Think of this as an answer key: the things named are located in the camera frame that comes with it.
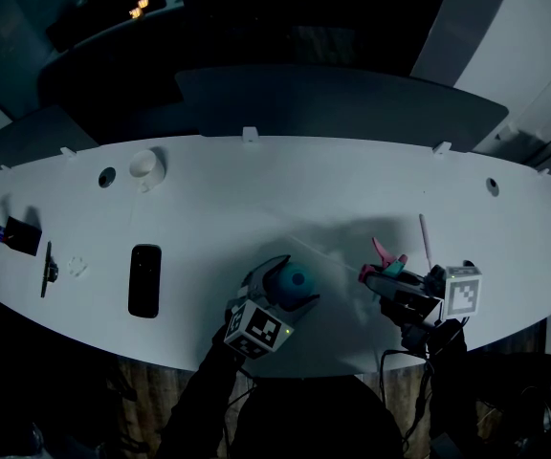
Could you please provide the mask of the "teal spray bottle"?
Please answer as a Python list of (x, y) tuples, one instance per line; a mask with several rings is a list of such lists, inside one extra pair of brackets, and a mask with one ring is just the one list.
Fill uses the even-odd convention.
[(310, 271), (288, 262), (275, 276), (274, 292), (280, 306), (294, 306), (314, 294), (315, 280)]

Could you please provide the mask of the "person's left forearm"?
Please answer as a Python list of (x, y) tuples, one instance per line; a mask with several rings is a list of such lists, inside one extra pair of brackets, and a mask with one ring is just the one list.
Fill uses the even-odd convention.
[(162, 430), (154, 459), (213, 459), (225, 435), (226, 415), (242, 358), (224, 343), (228, 326), (192, 375)]

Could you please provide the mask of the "person's dark clothed body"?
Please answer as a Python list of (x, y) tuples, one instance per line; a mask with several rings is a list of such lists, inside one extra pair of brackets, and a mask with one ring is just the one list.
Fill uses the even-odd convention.
[(403, 459), (399, 427), (355, 376), (268, 379), (243, 404), (231, 459)]

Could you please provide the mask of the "person's right forearm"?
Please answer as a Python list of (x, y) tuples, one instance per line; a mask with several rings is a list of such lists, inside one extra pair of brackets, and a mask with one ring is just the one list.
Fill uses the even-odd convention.
[(476, 459), (481, 449), (463, 325), (449, 319), (430, 333), (430, 459)]

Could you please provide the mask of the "black pen holder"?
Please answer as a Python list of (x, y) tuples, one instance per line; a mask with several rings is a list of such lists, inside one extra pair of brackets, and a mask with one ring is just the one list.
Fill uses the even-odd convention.
[(5, 225), (3, 243), (10, 249), (36, 256), (42, 231), (11, 216)]

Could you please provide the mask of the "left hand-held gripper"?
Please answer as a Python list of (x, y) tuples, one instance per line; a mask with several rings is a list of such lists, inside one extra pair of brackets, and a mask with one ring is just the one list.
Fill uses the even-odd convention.
[(231, 319), (224, 343), (242, 356), (256, 360), (278, 350), (297, 324), (320, 301), (319, 295), (298, 299), (284, 307), (278, 274), (291, 255), (268, 259), (248, 272), (235, 298), (227, 304)]

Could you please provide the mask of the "black phone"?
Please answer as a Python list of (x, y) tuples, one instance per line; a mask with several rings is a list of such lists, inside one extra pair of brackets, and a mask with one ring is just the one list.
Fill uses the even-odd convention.
[(156, 245), (136, 245), (131, 252), (128, 312), (155, 318), (159, 313), (162, 251)]

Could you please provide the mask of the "white pink pen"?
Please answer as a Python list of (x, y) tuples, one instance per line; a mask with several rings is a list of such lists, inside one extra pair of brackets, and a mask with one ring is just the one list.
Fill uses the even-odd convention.
[(423, 236), (425, 254), (426, 254), (428, 267), (429, 267), (429, 272), (430, 272), (432, 270), (432, 267), (433, 267), (432, 252), (431, 252), (431, 246), (430, 246), (430, 237), (429, 237), (427, 221), (426, 221), (426, 217), (423, 213), (419, 214), (419, 222), (420, 222), (421, 232), (422, 232), (422, 236)]

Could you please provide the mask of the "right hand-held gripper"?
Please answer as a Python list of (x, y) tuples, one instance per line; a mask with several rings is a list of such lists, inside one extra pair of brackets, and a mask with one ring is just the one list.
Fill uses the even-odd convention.
[(364, 277), (379, 296), (382, 314), (401, 330), (405, 348), (425, 348), (430, 335), (449, 319), (478, 312), (482, 274), (474, 267), (435, 266), (425, 276), (402, 271)]

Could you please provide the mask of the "white mug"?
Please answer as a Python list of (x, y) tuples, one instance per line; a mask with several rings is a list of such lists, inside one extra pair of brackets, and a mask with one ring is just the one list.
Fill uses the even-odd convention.
[(139, 192), (146, 193), (164, 180), (165, 167), (154, 151), (146, 149), (132, 157), (129, 174)]

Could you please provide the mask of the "teal pink spray nozzle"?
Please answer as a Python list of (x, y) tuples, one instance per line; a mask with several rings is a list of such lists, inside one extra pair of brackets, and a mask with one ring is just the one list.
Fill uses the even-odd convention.
[(328, 262), (333, 266), (343, 268), (353, 274), (356, 274), (361, 282), (364, 281), (368, 274), (380, 274), (392, 279), (397, 279), (403, 273), (408, 262), (408, 257), (405, 254), (401, 254), (399, 257), (396, 257), (389, 253), (376, 237), (372, 238), (372, 246), (380, 258), (380, 263), (378, 265), (364, 264), (359, 270), (344, 264), (336, 258), (328, 256), (326, 253), (319, 251), (316, 247), (308, 245), (295, 236), (289, 235), (288, 238), (299, 244), (302, 248), (309, 250), (314, 255), (317, 255), (321, 261)]

